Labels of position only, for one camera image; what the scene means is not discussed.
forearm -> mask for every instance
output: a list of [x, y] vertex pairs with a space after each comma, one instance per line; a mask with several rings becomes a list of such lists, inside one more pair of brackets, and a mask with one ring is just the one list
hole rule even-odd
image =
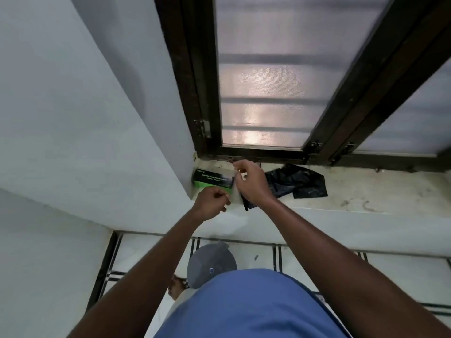
[[276, 199], [261, 206], [357, 337], [443, 337], [449, 330], [382, 273]]
[[70, 338], [143, 337], [201, 220], [191, 210], [84, 316]]

gray cap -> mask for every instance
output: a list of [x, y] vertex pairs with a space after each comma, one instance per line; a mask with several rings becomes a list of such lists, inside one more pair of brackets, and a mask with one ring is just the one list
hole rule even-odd
[[196, 250], [189, 259], [186, 280], [191, 288], [198, 289], [214, 276], [236, 269], [235, 258], [227, 244], [207, 244]]

person's right hand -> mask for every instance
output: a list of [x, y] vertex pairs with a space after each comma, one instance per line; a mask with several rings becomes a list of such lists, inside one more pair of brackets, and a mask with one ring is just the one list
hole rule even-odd
[[[265, 172], [254, 162], [240, 160], [233, 164], [237, 173], [235, 175], [236, 187], [240, 193], [254, 203], [261, 206], [265, 201], [275, 199], [266, 181]], [[241, 173], [247, 172], [246, 180]]]

person's right arm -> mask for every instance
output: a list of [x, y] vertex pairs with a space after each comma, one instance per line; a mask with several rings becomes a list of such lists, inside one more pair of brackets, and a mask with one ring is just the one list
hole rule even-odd
[[260, 207], [354, 337], [451, 337], [449, 330], [385, 275], [274, 198], [253, 162], [234, 163], [241, 194]]

blue shirt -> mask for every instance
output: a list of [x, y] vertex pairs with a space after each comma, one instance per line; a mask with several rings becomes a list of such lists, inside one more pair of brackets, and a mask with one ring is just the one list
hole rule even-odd
[[269, 269], [244, 269], [204, 284], [155, 338], [347, 337], [339, 325], [295, 280]]

